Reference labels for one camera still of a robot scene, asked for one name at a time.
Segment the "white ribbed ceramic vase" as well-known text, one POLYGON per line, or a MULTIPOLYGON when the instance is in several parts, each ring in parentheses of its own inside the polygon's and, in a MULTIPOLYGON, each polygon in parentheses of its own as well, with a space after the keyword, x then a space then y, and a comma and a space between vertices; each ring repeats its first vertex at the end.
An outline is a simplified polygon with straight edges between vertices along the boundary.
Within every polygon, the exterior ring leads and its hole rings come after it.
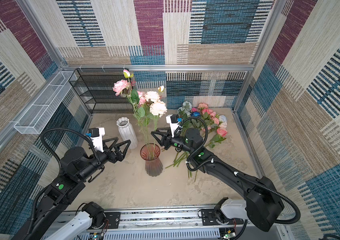
POLYGON ((126 117, 119 118, 117 120, 117 126, 119 128, 119 133, 124 141, 130 140, 131 144, 129 146, 130 150, 138 147, 138 140, 130 120, 126 117))

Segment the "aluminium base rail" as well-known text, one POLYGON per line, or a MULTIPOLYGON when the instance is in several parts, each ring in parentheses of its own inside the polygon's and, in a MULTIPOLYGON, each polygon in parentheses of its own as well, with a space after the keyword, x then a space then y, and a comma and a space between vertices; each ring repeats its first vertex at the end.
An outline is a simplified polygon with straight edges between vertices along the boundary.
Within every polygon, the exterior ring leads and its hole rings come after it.
POLYGON ((218 240, 240 233, 243 215, 221 225, 213 210, 213 205, 106 209, 109 227, 81 230, 73 239, 90 240, 103 232, 104 240, 218 240))

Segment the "pile of artificial flowers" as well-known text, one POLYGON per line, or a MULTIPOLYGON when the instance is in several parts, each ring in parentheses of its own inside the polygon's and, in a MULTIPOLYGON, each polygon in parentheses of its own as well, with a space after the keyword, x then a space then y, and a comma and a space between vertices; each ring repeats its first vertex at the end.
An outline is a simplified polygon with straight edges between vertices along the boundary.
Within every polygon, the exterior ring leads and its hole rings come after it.
POLYGON ((209 108, 208 104, 200 103, 197 107, 193 107, 190 102, 184 102, 177 110, 178 115, 182 120, 189 117, 198 117, 201 121, 193 119, 183 124, 183 129, 179 133, 184 136, 189 128, 195 128, 201 132, 204 138, 205 133, 208 133, 210 140, 206 142, 206 147, 214 148, 226 140, 227 135, 227 118, 224 115, 219 115, 213 109, 209 108))

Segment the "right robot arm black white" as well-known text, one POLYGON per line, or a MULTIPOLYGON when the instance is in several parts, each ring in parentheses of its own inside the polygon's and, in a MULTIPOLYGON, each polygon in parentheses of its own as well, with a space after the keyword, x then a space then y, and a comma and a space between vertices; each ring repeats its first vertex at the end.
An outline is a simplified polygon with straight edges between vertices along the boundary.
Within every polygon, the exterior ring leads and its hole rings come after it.
POLYGON ((167 122, 168 128, 157 128, 151 132, 160 146, 165 150, 174 147, 178 152, 188 153, 186 166, 190 172, 201 171, 211 175, 243 198, 242 207, 237 207, 229 198, 222 199, 215 207, 219 222, 234 218, 243 219, 250 221, 258 229, 268 232, 274 224, 291 225, 300 220, 299 207, 278 192, 269 178, 259 179, 248 175, 230 166, 205 147, 208 126, 200 117, 181 120, 177 115, 169 115, 167 122), (201 135, 199 129, 185 128, 185 124, 192 121, 203 123, 204 135, 201 135))

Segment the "cream white rose stem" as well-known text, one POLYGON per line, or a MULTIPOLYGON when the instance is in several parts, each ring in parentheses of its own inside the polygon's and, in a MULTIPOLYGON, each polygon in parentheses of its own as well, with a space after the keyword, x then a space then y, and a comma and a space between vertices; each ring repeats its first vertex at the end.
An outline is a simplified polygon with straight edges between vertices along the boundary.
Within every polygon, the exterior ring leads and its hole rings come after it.
POLYGON ((154 121, 153 131, 155 131, 157 129, 159 118, 161 118, 167 112, 167 110, 168 109, 166 107, 166 104, 161 100, 153 102, 150 105, 150 113, 152 114, 153 121, 154 121))

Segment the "pink ribbed glass vase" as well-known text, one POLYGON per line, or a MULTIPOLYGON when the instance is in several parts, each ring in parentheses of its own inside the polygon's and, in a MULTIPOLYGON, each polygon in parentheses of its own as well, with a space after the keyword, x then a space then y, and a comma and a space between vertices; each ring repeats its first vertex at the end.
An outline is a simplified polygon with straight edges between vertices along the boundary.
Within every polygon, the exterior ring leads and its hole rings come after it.
POLYGON ((151 177, 157 177, 163 171, 163 164, 160 160, 160 154, 160 147, 154 143, 149 143, 141 148, 140 155, 145 161, 146 173, 151 177))

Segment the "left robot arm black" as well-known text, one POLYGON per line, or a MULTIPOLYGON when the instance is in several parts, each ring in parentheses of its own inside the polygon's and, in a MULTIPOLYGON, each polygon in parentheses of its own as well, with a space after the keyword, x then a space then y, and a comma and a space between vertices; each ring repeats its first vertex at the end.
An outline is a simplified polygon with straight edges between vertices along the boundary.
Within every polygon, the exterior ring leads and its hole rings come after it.
POLYGON ((37 193, 31 215, 13 236, 14 240, 40 240, 54 220, 85 188, 86 182, 93 182, 105 170, 107 162, 115 164, 125 159, 131 140, 119 142, 117 137, 103 140, 104 134, 104 128, 92 128, 85 135, 65 128, 52 128, 41 133, 41 142, 57 160, 59 173, 37 193), (48 133, 58 131, 73 133, 85 140, 92 155, 88 156, 82 147, 73 147, 60 158, 46 142, 48 133))

